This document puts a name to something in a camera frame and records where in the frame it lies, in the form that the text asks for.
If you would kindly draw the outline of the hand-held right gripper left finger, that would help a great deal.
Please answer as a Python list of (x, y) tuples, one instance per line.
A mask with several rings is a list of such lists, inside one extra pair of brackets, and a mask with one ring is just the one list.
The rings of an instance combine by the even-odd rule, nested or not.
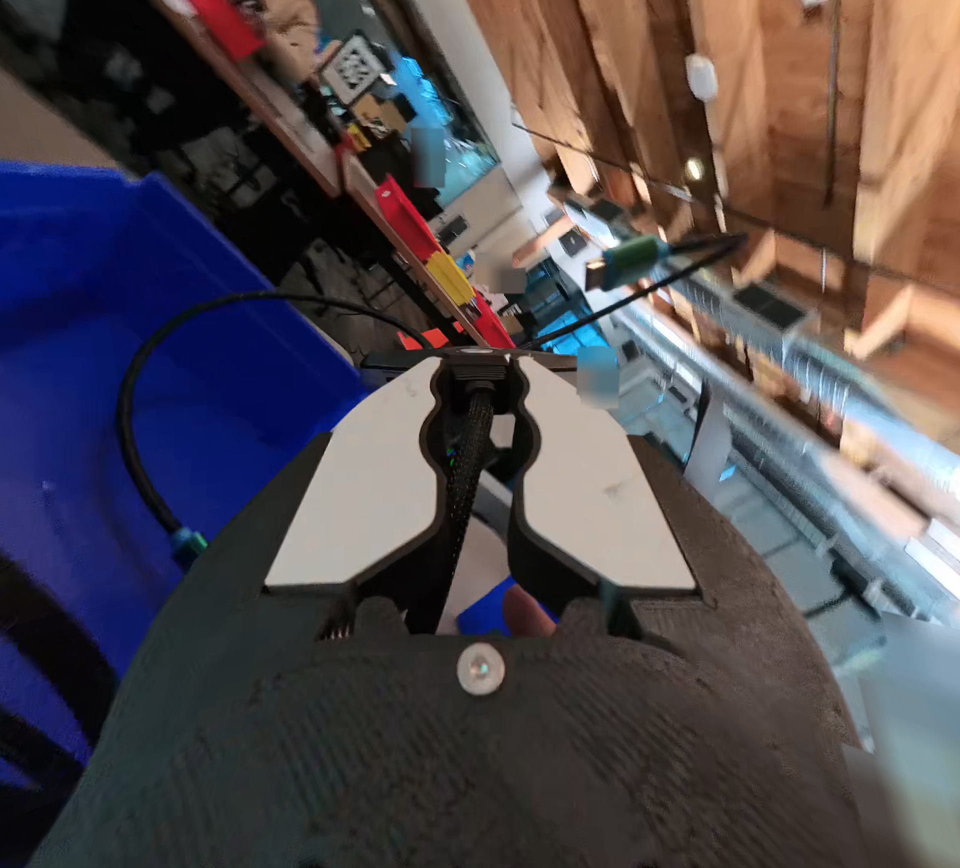
[(439, 357), (419, 361), (332, 431), (265, 591), (384, 597), (402, 612), (426, 600), (446, 539), (441, 370)]

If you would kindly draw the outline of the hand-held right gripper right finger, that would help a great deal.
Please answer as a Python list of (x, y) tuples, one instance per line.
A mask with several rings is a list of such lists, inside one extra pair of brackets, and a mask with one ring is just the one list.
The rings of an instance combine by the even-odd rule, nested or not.
[(626, 431), (533, 357), (510, 360), (521, 456), (507, 550), (514, 581), (558, 617), (596, 599), (695, 598), (698, 582)]

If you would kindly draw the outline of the blue plastic bin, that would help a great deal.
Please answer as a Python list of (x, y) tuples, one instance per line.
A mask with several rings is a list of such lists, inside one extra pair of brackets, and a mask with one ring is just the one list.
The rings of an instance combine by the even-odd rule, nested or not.
[[(54, 598), (118, 678), (183, 577), (123, 464), (123, 376), (180, 312), (267, 287), (159, 175), (2, 163), (2, 560)], [(144, 468), (209, 541), (367, 394), (354, 365), (280, 301), (187, 322), (137, 381)]]

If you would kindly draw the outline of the black silver usb hub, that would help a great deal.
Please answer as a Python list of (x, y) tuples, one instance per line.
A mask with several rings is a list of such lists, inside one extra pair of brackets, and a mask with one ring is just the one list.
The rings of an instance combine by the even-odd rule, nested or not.
[(360, 363), (359, 372), (367, 387), (379, 388), (426, 360), (438, 360), (442, 365), (451, 363), (458, 369), (465, 367), (472, 372), (474, 369), (503, 367), (508, 362), (520, 358), (532, 358), (569, 383), (576, 382), (578, 370), (576, 356), (557, 355), (540, 350), (499, 349), (476, 345), (445, 345), (438, 348), (400, 348), (371, 352)]

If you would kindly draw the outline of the black braided cable green plugs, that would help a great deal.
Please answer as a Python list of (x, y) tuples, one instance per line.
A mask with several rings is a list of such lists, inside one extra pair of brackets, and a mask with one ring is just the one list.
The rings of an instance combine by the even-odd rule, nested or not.
[(150, 357), (177, 330), (192, 320), (233, 305), (257, 302), (286, 302), (334, 308), (383, 323), (414, 340), (422, 349), (431, 349), (429, 340), (411, 325), (381, 310), (340, 298), (296, 294), (278, 289), (231, 293), (195, 304), (168, 319), (144, 340), (134, 353), (119, 385), (114, 410), (114, 433), (126, 474), (141, 502), (165, 532), (171, 555), (177, 566), (187, 572), (208, 548), (208, 541), (196, 529), (185, 526), (174, 514), (151, 480), (141, 460), (135, 434), (135, 398), (140, 376)]

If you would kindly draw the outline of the person's right hand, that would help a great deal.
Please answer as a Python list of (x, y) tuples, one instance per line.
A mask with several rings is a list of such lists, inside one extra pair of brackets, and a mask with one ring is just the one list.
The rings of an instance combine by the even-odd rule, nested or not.
[(557, 629), (556, 622), (546, 610), (517, 584), (506, 590), (501, 613), (506, 629), (513, 637), (549, 638)]

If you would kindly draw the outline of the red storage bin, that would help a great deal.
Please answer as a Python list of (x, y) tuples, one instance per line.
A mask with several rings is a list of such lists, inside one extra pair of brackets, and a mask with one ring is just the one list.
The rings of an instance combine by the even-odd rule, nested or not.
[(230, 0), (187, 0), (199, 22), (233, 62), (258, 53), (265, 40)]
[(473, 307), (471, 311), (475, 315), (472, 324), (488, 347), (495, 349), (513, 349), (516, 347), (513, 338), (504, 328), (500, 317), (478, 291), (474, 291), (471, 305)]
[(391, 174), (385, 175), (376, 195), (381, 214), (418, 262), (426, 264), (435, 254), (444, 251), (419, 210)]

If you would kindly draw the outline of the small yellow shelf bin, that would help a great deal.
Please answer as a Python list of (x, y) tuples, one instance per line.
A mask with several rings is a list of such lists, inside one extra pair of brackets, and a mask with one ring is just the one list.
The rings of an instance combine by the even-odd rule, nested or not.
[(476, 292), (457, 262), (445, 251), (433, 252), (425, 268), (450, 301), (458, 307), (473, 304)]

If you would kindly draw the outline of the long wooden workbench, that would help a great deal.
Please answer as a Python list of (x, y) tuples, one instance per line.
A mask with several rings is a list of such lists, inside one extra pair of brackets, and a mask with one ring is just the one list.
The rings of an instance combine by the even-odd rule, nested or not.
[(390, 247), (386, 268), (398, 282), (413, 283), (426, 297), (425, 313), (451, 341), (468, 338), (488, 347), (473, 325), (472, 304), (453, 304), (392, 230), (378, 207), (377, 186), (356, 154), (331, 143), (288, 91), (264, 70), (255, 56), (233, 62), (214, 42), (187, 0), (150, 0), (254, 116), (283, 144), (309, 177), (331, 197), (348, 197), (366, 222)]

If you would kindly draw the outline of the black white patterned tag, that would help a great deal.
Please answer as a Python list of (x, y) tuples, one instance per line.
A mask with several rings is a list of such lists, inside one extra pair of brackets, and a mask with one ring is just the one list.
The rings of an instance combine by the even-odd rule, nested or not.
[(357, 30), (324, 60), (318, 77), (343, 107), (351, 107), (392, 69), (389, 51)]

